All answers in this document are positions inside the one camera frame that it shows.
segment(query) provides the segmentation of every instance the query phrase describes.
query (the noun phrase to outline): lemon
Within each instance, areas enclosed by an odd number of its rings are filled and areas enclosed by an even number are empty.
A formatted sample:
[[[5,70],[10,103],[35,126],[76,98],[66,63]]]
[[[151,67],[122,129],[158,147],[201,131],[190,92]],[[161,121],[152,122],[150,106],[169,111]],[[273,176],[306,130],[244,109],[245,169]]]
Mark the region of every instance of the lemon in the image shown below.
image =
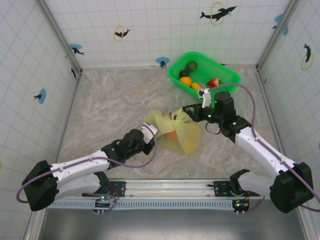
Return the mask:
[[[188,76],[183,76],[182,78],[180,78],[180,82],[187,85],[188,87],[191,87],[192,79]]]
[[[193,90],[195,90],[196,92],[198,92],[198,90],[201,88],[201,86],[199,85],[199,83],[194,82],[191,84],[191,87]]]

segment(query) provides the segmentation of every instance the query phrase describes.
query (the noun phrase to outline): dark fruit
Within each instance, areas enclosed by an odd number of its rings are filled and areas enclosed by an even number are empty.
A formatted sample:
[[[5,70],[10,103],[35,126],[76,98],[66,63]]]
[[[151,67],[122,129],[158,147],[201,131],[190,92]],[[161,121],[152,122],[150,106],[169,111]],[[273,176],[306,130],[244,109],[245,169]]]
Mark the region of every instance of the dark fruit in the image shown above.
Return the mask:
[[[185,69],[189,70],[189,72],[193,72],[197,69],[197,67],[198,67],[198,64],[195,61],[190,61],[185,66]]]
[[[189,71],[188,70],[181,70],[180,72],[179,72],[179,76],[180,76],[180,78],[182,78],[182,77],[189,77]]]

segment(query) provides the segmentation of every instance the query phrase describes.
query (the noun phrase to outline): white tiled wall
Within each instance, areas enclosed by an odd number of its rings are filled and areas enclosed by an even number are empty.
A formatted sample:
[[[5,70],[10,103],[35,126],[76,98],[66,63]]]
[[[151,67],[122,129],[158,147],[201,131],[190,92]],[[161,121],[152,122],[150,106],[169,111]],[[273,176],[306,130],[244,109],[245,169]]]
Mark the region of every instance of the white tiled wall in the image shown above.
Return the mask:
[[[67,66],[34,0],[0,1],[0,239],[22,239],[31,211],[16,192],[37,162],[55,159],[76,85]]]
[[[263,68],[265,86],[288,156],[312,168],[320,193],[320,1],[302,0],[288,29]]]
[[[174,63],[197,51],[219,63],[257,64],[289,0],[46,0],[83,68],[153,66],[158,57]],[[206,15],[236,8],[213,26]],[[114,40],[118,26],[129,33]]]

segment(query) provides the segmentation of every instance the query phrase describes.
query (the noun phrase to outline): green plastic tray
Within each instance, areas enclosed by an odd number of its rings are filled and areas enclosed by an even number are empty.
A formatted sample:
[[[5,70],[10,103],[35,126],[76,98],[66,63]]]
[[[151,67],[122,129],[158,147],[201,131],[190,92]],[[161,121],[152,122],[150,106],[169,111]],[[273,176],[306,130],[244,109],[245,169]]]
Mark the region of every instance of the green plastic tray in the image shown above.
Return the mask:
[[[205,55],[202,55],[199,52],[187,52],[169,68],[168,75],[177,87],[181,88],[186,93],[198,99],[200,102],[202,102],[203,100],[199,99],[198,92],[180,82],[179,72],[185,69],[187,63],[191,61],[195,61],[198,64],[197,69],[189,74],[189,77],[192,79],[193,83],[202,83],[208,88],[211,87],[207,85],[207,82],[213,78],[219,78],[220,84],[241,83],[241,77],[236,72],[221,65],[220,63],[215,62]],[[230,94],[232,94],[236,90],[236,88],[237,86],[226,86],[212,91],[211,105],[215,105],[214,95],[216,93],[229,92]]]

